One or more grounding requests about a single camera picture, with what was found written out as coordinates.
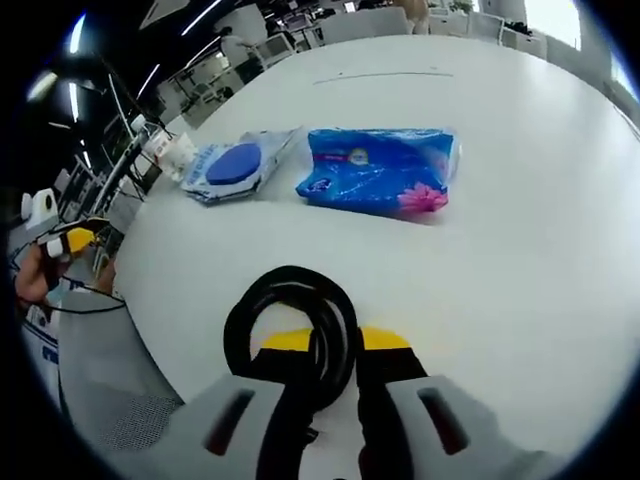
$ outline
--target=wet wipes package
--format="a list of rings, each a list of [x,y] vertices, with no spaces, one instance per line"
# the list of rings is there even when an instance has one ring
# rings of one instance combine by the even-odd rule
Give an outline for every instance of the wet wipes package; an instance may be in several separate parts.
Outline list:
[[[313,171],[296,191],[309,203],[362,213],[435,212],[449,200],[460,146],[445,129],[309,132]]]
[[[257,192],[286,158],[296,130],[247,132],[235,144],[202,148],[180,185],[205,205]]]

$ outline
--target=yellow object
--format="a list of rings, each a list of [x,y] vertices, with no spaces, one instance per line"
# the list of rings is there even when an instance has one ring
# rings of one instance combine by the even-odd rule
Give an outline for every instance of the yellow object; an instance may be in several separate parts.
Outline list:
[[[380,330],[373,327],[360,327],[365,350],[391,350],[394,348],[411,348],[400,335],[390,330]]]
[[[271,335],[262,345],[262,348],[272,350],[295,350],[307,352],[309,350],[309,337],[311,328],[293,330],[291,332],[275,333]]]
[[[82,251],[95,239],[95,234],[91,230],[82,227],[72,228],[66,235],[69,243],[69,253],[72,254]]]

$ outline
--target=blue circular lid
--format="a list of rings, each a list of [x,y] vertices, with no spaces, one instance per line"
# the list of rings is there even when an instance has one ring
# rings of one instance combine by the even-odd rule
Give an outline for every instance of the blue circular lid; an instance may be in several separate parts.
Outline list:
[[[209,167],[205,178],[210,185],[233,185],[255,173],[260,166],[260,147],[242,143],[227,150]]]

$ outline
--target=coiled black cable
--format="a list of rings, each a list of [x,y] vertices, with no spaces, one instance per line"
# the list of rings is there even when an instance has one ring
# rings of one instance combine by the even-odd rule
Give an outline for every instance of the coiled black cable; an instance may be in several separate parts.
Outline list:
[[[340,396],[351,377],[358,338],[353,304],[339,285],[313,270],[283,266],[264,274],[225,323],[224,354],[234,375],[252,377],[251,330],[260,313],[276,302],[301,310],[313,325],[311,354],[317,383],[312,407],[322,410]]]

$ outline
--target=round white table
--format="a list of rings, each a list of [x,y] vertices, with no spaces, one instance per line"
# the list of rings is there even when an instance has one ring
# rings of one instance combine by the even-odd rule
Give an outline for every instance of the round white table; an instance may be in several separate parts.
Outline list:
[[[450,203],[429,225],[310,207],[286,165],[261,201],[214,208],[160,182],[122,244],[116,288],[180,396],[228,371],[223,325],[249,285],[301,265],[340,284],[361,325],[409,339],[513,441],[576,454],[639,353],[640,143],[614,106],[515,50],[385,37],[288,58],[189,135],[203,145],[300,125],[455,128]],[[255,342],[305,324],[271,307]],[[351,385],[321,412],[320,429],[357,438],[356,395]]]

